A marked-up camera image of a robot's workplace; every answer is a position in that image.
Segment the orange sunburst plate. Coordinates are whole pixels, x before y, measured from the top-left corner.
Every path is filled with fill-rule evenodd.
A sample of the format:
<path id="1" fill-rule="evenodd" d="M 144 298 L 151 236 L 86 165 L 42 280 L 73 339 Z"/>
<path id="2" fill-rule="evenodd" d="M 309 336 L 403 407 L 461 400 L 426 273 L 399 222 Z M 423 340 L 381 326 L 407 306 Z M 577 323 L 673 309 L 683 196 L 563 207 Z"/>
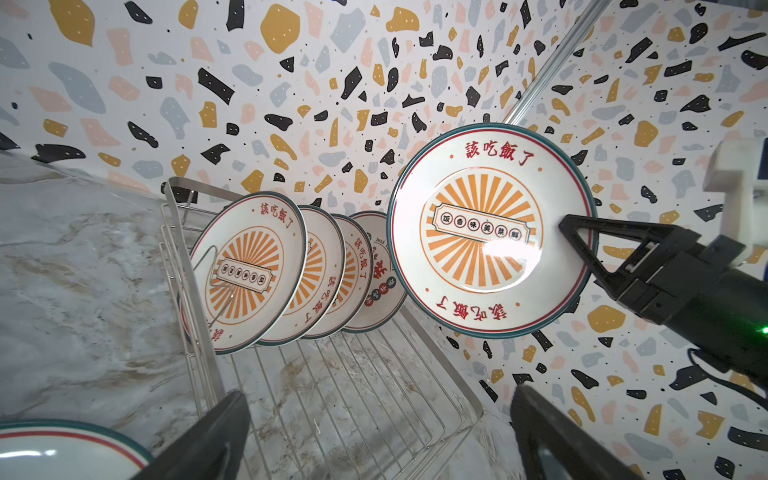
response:
<path id="1" fill-rule="evenodd" d="M 250 194 L 211 220 L 190 260 L 215 354 L 243 350 L 277 324 L 298 289 L 307 249 L 304 217 L 283 194 Z"/>

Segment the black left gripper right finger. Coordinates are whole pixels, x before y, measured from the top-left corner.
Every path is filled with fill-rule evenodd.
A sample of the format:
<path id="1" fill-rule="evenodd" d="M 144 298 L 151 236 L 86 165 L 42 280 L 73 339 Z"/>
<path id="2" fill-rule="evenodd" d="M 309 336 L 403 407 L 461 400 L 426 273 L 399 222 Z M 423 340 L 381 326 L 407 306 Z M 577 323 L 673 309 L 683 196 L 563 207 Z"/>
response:
<path id="1" fill-rule="evenodd" d="M 510 412 L 527 479 L 639 477 L 530 385 L 516 388 Z"/>

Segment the white plate red characters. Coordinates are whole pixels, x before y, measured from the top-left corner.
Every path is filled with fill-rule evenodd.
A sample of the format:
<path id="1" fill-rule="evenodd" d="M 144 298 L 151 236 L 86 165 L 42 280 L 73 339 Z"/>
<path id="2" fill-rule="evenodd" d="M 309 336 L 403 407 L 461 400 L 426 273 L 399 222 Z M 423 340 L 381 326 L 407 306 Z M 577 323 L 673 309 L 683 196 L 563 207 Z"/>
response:
<path id="1" fill-rule="evenodd" d="M 153 460 L 131 438 L 91 423 L 57 419 L 1 423 L 3 479 L 131 479 Z"/>

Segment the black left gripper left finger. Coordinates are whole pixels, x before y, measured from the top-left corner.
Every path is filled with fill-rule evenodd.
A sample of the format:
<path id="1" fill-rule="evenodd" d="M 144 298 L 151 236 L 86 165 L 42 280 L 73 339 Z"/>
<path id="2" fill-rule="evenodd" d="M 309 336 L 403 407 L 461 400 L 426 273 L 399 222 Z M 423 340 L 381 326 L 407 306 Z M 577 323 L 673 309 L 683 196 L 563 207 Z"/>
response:
<path id="1" fill-rule="evenodd" d="M 250 421 L 246 395 L 233 390 L 134 479 L 236 479 Z"/>

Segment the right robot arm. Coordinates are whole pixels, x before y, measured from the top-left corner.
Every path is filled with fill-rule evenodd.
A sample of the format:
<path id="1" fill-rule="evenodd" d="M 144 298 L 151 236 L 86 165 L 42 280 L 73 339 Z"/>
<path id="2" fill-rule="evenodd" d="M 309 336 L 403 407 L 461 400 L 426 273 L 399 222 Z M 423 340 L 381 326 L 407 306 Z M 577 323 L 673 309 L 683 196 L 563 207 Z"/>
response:
<path id="1" fill-rule="evenodd" d="M 613 300 L 696 345 L 696 355 L 715 369 L 767 387 L 767 284 L 732 267 L 743 244 L 719 235 L 702 245 L 698 233 L 677 225 L 573 214 L 559 230 Z M 638 246 L 610 272 L 581 238 L 582 230 Z"/>

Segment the patterned plate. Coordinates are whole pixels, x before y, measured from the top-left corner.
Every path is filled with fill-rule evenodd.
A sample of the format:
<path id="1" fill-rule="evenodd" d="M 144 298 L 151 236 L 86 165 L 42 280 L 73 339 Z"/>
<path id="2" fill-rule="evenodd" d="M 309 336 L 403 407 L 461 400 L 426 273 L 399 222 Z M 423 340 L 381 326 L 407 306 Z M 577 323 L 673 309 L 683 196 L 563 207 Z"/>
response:
<path id="1" fill-rule="evenodd" d="M 484 339 L 520 337 L 576 308 L 590 273 L 559 225 L 593 218 L 576 163 L 522 127 L 465 125 L 428 142 L 387 213 L 398 280 L 431 319 Z"/>

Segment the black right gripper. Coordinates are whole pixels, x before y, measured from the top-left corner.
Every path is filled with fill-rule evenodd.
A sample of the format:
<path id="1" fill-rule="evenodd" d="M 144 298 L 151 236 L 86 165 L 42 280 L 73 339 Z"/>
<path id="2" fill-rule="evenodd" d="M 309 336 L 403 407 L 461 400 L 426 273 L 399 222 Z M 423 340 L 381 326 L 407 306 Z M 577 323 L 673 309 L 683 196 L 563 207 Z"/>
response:
<path id="1" fill-rule="evenodd" d="M 675 224 L 569 214 L 559 231 L 598 286 L 657 324 L 714 291 L 746 250 L 724 235 L 704 245 L 698 233 Z"/>

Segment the patterned plate rack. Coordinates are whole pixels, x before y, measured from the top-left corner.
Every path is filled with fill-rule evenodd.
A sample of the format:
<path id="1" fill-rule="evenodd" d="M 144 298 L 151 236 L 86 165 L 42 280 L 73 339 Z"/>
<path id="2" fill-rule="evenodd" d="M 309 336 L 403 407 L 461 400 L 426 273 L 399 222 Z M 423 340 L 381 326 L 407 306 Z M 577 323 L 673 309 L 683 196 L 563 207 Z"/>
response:
<path id="1" fill-rule="evenodd" d="M 399 311 L 406 291 L 397 278 L 386 235 L 387 216 L 372 210 L 351 216 L 366 232 L 372 247 L 372 279 L 363 306 L 343 328 L 348 333 L 366 333 L 387 323 Z"/>

